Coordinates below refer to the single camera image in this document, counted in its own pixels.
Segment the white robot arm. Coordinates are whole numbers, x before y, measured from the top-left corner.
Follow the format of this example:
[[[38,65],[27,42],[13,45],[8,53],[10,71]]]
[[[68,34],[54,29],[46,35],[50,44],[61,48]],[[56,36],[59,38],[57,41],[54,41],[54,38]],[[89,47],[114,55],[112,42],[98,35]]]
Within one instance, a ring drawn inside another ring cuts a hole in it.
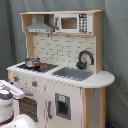
[[[0,128],[37,128],[26,114],[14,116],[13,102],[25,93],[5,80],[0,80]]]

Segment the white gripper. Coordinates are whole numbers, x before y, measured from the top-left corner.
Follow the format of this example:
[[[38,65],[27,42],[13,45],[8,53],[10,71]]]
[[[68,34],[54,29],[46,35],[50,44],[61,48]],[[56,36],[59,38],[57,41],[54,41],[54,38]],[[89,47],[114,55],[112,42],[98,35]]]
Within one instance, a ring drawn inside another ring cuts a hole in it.
[[[0,80],[0,89],[9,91],[15,99],[22,99],[25,93],[5,80]]]

